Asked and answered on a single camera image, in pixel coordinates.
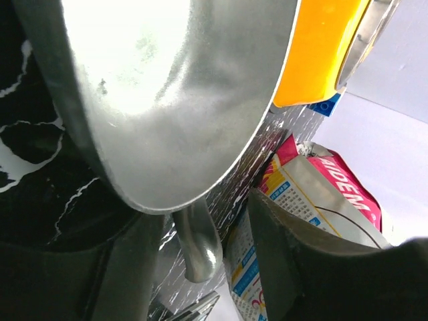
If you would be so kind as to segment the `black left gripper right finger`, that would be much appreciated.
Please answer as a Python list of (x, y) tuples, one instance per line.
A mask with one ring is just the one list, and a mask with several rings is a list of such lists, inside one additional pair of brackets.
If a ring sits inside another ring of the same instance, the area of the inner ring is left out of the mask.
[(375, 249), (327, 233), (262, 192), (247, 210), (269, 320), (426, 320), (427, 240)]

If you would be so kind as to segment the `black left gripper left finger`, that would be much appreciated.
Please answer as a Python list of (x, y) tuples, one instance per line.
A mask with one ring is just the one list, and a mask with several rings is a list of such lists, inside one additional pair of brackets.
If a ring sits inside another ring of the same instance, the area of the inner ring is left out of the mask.
[(135, 214), (77, 251), (1, 243), (1, 319), (146, 320), (163, 224)]

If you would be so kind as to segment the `pink white pet food bag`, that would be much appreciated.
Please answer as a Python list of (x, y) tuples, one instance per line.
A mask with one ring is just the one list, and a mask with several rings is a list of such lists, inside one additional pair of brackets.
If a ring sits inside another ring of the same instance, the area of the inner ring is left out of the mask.
[[(337, 237), (385, 248), (393, 222), (343, 158), (289, 136), (272, 157), (258, 187), (276, 205)], [(232, 300), (244, 320), (267, 320), (259, 264), (246, 208), (229, 237), (226, 273)]]

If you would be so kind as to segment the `silver metal scoop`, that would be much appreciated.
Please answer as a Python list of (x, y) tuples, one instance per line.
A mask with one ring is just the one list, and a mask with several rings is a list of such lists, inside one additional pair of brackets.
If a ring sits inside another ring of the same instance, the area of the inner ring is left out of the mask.
[(273, 103), (299, 1), (14, 1), (68, 134), (130, 207), (171, 214), (193, 283), (223, 250), (205, 195)]

